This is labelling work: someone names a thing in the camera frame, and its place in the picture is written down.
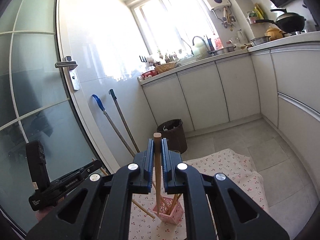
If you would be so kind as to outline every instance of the brown trash can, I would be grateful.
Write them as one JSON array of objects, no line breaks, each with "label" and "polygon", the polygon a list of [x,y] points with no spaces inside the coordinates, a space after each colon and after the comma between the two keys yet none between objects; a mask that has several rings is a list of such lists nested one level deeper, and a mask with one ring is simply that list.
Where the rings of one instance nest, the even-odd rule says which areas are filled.
[{"label": "brown trash can", "polygon": [[184,153],[188,148],[182,124],[181,119],[174,119],[162,123],[157,128],[157,132],[161,133],[162,138],[167,138],[168,149],[171,151]]}]

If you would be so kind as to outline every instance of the yellow pot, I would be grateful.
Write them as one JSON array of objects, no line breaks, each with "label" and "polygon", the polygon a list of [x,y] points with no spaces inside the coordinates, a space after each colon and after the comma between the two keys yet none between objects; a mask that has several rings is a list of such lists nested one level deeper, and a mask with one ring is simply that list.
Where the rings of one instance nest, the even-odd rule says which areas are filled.
[{"label": "yellow pot", "polygon": [[274,41],[274,40],[278,40],[278,39],[283,38],[282,31],[278,28],[269,27],[269,29],[267,29],[265,35],[270,36],[270,41]]}]

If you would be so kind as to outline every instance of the black frying pan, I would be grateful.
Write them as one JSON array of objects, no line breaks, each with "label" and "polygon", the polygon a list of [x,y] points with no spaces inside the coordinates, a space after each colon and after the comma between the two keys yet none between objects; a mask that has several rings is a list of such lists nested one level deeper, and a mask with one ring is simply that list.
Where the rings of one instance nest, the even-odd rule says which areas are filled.
[{"label": "black frying pan", "polygon": [[286,33],[301,32],[304,29],[305,18],[300,15],[289,16],[280,20],[256,20],[255,23],[272,23]]}]

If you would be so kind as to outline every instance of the baseboard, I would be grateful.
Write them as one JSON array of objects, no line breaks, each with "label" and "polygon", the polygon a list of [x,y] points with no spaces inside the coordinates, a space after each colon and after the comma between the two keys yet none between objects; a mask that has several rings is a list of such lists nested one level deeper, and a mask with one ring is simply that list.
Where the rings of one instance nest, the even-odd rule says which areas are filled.
[{"label": "baseboard", "polygon": [[237,125],[240,125],[240,124],[244,124],[244,123],[247,123],[247,122],[251,122],[251,121],[254,121],[254,120],[258,120],[260,118],[262,118],[261,113],[254,114],[254,115],[251,115],[251,116],[248,116],[248,117],[244,117],[244,118],[241,118],[241,119],[238,119],[238,120],[234,120],[234,121],[231,121],[231,122],[215,125],[215,126],[212,126],[212,127],[209,127],[209,128],[203,128],[203,129],[199,129],[197,131],[185,132],[185,136],[186,136],[186,138],[189,138],[189,137],[193,137],[193,136],[197,136],[197,135],[203,135],[203,134],[206,134],[206,133],[211,133],[211,132],[223,130],[223,129],[226,129],[226,128],[230,128],[230,127],[233,127],[233,126],[237,126]]},{"label": "baseboard", "polygon": [[305,161],[304,157],[302,156],[302,154],[298,151],[298,149],[293,145],[293,143],[266,117],[262,114],[262,118],[264,120],[266,120],[266,122],[268,124],[270,124],[270,126],[275,129],[277,131],[277,133],[285,140],[285,142],[289,145],[289,147],[293,150],[293,152],[295,153],[295,155],[299,158],[299,160],[301,161],[302,165],[305,167],[306,171],[308,172],[313,185],[315,186],[316,192],[318,194],[318,197],[320,198],[320,187],[315,179],[315,176],[313,175],[311,171],[311,168],[309,167],[309,165],[307,164],[307,162]]}]

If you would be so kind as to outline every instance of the pink basket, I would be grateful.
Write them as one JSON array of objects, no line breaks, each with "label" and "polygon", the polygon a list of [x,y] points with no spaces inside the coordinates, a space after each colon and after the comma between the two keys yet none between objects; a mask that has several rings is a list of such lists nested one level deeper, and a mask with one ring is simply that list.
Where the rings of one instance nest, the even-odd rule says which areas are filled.
[{"label": "pink basket", "polygon": [[[173,199],[168,197],[163,197],[163,198],[167,203],[167,205],[170,206]],[[176,205],[172,209],[172,212],[170,215],[166,215],[167,210],[168,210],[167,207],[161,201],[159,215],[157,215],[157,204],[154,205],[152,212],[155,213],[156,216],[160,218],[161,221],[178,225],[184,212],[179,200],[177,201]]]}]

